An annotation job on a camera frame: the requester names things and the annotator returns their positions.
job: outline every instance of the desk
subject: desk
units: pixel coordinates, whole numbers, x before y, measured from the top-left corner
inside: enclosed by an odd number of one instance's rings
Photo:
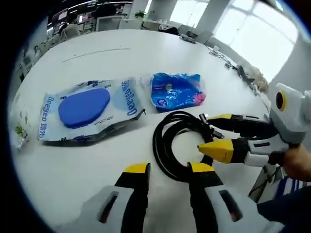
[[[112,30],[73,38],[51,48],[31,69],[14,101],[28,111],[32,137],[22,154],[14,155],[21,184],[34,208],[50,225],[76,218],[84,201],[103,186],[112,185],[130,164],[150,162],[149,207],[146,232],[195,232],[189,188],[166,177],[152,154],[152,134],[168,113],[157,114],[149,98],[139,121],[93,146],[58,148],[36,140],[37,120],[46,92],[53,93],[88,80],[139,77],[146,73],[199,73],[206,83],[207,97],[198,107],[184,109],[198,116],[207,113],[251,114],[267,110],[222,59],[211,56],[202,44],[191,44],[178,36],[145,30]],[[189,132],[173,142],[176,157],[184,164],[200,161],[200,136]],[[215,163],[223,182],[247,195],[260,168]]]

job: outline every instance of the clear plastic bag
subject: clear plastic bag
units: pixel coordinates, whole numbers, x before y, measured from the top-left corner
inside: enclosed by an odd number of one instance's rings
[[[19,151],[29,141],[28,113],[12,108],[9,114],[9,136],[11,148]]]
[[[159,112],[197,106],[206,97],[199,74],[156,73],[142,76],[140,82]]]

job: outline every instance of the white wall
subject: white wall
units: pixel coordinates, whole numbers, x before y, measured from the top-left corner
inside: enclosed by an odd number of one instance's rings
[[[132,4],[125,4],[122,10],[122,14],[127,14],[128,17],[130,17],[131,10],[132,10]]]
[[[153,0],[150,5],[149,18],[153,20],[170,20],[177,0]]]
[[[196,32],[212,32],[230,0],[210,0],[197,27]]]
[[[268,98],[274,101],[276,85],[278,83],[290,86],[298,91],[304,92],[311,89],[311,43],[307,43],[299,35],[292,54],[287,62],[269,83]],[[311,151],[311,130],[308,131],[304,145]]]
[[[138,11],[145,11],[148,0],[133,0],[132,9],[129,18],[135,18],[135,13]]]

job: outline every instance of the plastic packaging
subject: plastic packaging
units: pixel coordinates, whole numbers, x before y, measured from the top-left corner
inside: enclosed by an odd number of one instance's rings
[[[88,81],[56,94],[46,94],[40,113],[38,140],[94,142],[138,119],[144,112],[135,89],[135,79]],[[92,89],[104,88],[110,101],[93,122],[79,128],[68,128],[60,120],[58,107],[68,96]]]
[[[17,111],[15,106],[12,107],[9,114],[9,135],[13,150],[19,151],[29,141],[29,128],[28,113]]]
[[[206,97],[199,74],[156,73],[141,77],[140,81],[160,112],[197,106]]]

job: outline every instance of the coiled cable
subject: coiled cable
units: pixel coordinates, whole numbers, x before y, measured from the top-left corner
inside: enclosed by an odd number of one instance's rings
[[[176,123],[163,133],[164,127],[172,122]],[[189,182],[190,170],[176,159],[172,143],[178,134],[186,132],[187,129],[198,132],[206,143],[213,141],[214,130],[209,124],[184,111],[168,114],[156,127],[152,139],[153,153],[160,169],[168,177],[180,182]],[[201,163],[212,165],[213,159],[204,156]]]

